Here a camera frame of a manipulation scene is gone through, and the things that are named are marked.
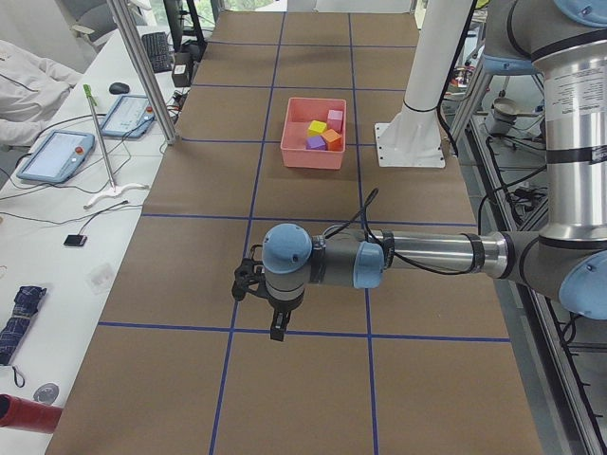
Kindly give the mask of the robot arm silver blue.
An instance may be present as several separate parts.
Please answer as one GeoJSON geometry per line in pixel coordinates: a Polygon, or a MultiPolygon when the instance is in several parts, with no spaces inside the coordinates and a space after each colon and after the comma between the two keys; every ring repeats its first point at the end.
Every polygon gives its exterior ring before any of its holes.
{"type": "Polygon", "coordinates": [[[531,64],[544,78],[548,220],[538,231],[391,232],[349,224],[312,236],[270,229],[235,270],[231,293],[266,300],[270,336],[285,336],[309,284],[377,287],[392,267],[484,273],[528,286],[589,319],[606,316],[606,5],[493,1],[484,57],[531,64]]]}

